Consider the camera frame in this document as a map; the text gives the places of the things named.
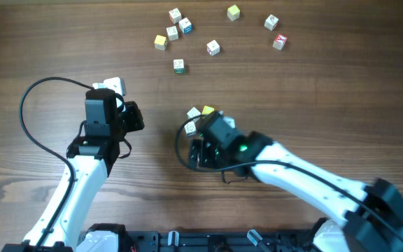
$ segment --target blue and white cube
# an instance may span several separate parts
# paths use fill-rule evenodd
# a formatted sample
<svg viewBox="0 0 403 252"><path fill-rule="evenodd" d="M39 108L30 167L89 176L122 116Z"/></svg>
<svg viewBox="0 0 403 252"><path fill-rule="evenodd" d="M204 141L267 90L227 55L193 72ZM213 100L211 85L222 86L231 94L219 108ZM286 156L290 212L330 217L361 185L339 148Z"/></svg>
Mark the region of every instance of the blue and white cube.
<svg viewBox="0 0 403 252"><path fill-rule="evenodd" d="M190 33L192 31L192 24L190 23L187 17L180 20L180 22L178 22L178 25L180 26L180 30L184 34Z"/></svg>

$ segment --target wooden table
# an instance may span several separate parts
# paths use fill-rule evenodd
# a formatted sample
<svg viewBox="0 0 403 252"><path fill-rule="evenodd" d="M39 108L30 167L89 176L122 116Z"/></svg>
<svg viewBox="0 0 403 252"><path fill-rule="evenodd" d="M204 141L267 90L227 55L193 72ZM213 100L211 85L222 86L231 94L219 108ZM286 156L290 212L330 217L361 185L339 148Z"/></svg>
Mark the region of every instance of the wooden table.
<svg viewBox="0 0 403 252"><path fill-rule="evenodd" d="M241 17L231 22L232 4ZM194 24L165 51L153 41L178 7ZM264 21L274 14L274 31ZM272 48L278 33L288 37ZM221 46L214 57L206 44ZM172 61L184 59L177 75ZM240 1L0 6L0 249L20 242L52 196L64 165L21 130L18 104L40 78L92 84L119 76L145 129L94 199L85 229L307 228L324 214L288 192L183 168L175 132L193 106L210 105L248 133L265 133L341 176L376 177L403 193L403 1ZM68 83L36 87L26 124L61 154L85 118L85 91Z"/></svg>

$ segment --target table surface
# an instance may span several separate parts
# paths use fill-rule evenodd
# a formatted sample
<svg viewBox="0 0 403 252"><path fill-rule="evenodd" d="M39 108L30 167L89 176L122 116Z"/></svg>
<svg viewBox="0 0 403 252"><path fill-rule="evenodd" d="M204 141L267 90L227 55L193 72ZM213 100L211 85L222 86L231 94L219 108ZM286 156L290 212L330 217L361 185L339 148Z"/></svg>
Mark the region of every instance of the table surface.
<svg viewBox="0 0 403 252"><path fill-rule="evenodd" d="M232 4L241 9L233 22ZM157 50L153 41L172 26L167 11L175 7L194 31ZM264 28L269 14L280 20L274 31ZM280 33L288 42L276 50ZM221 51L212 57L213 39ZM184 75L174 73L174 59L185 60ZM324 216L279 188L226 185L219 174L183 168L173 143L193 106L223 110L246 134L262 132L331 172L368 183L382 177L403 193L403 1L0 6L0 249L33 227L64 170L18 121L23 92L48 76L124 78L125 99L139 105L146 125L127 135L132 155L115 163L85 229L274 230L308 228ZM24 110L31 133L65 154L85 118L85 91L36 87Z"/></svg>

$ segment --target yellow cube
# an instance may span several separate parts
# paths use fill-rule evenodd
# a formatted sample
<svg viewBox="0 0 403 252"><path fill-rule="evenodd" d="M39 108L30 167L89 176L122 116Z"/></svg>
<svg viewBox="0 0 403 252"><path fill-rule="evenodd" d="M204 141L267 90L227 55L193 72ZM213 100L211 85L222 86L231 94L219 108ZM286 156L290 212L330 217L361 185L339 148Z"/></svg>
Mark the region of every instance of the yellow cube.
<svg viewBox="0 0 403 252"><path fill-rule="evenodd" d="M160 50L166 50L167 46L167 38L165 36L157 35L155 38L155 48Z"/></svg>
<svg viewBox="0 0 403 252"><path fill-rule="evenodd" d="M205 106L203 108L203 111L201 112L202 115L209 115L211 112L213 112L215 109L211 108L210 106Z"/></svg>
<svg viewBox="0 0 403 252"><path fill-rule="evenodd" d="M237 8L237 5L233 5L228 8L228 17L230 18L231 21L235 21L236 19L239 18L241 14L241 10Z"/></svg>

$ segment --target wood grain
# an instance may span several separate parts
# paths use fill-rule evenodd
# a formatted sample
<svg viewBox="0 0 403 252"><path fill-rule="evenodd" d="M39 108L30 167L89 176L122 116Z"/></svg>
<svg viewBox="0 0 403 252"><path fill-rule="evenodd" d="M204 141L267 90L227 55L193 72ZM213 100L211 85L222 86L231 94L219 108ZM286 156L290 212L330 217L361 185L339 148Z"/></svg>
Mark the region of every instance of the wood grain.
<svg viewBox="0 0 403 252"><path fill-rule="evenodd" d="M225 185L181 167L172 143L193 106L224 110L245 133L268 134L342 176L383 177L403 193L403 1L240 1L234 22L226 16L232 2L98 2L0 5L0 249L38 220L64 168L17 118L22 93L48 76L124 78L146 124L127 135L132 156L116 162L84 228L273 230L324 216L278 188ZM175 7L195 29L156 50ZM263 26L271 13L280 19L275 31ZM278 33L288 37L282 51L271 47ZM213 39L221 46L214 57L206 52ZM174 59L185 60L184 75L173 73ZM64 154L85 117L84 94L67 83L36 87L27 127Z"/></svg>

